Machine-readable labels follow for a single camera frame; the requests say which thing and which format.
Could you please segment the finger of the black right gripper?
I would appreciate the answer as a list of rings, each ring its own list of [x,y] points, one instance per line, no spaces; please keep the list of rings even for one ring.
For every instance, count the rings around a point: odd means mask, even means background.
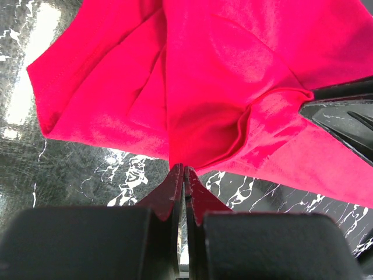
[[[371,99],[312,101],[302,106],[300,114],[372,165]]]
[[[332,100],[372,93],[372,76],[352,82],[314,89],[314,100]]]

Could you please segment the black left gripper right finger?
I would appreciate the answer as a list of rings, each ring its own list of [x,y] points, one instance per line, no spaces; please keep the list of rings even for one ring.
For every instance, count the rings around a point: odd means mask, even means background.
[[[190,279],[360,279],[342,231],[318,213],[234,212],[184,171]]]

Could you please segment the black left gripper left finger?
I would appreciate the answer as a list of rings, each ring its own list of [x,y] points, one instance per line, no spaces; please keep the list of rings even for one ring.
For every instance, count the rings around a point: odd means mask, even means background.
[[[27,209],[1,239],[2,279],[176,279],[184,167],[133,206]]]

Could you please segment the pink red t-shirt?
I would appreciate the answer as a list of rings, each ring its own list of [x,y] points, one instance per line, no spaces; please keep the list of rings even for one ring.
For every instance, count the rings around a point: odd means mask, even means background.
[[[372,168],[299,113],[372,75],[360,1],[84,1],[27,67],[47,138],[372,207]]]

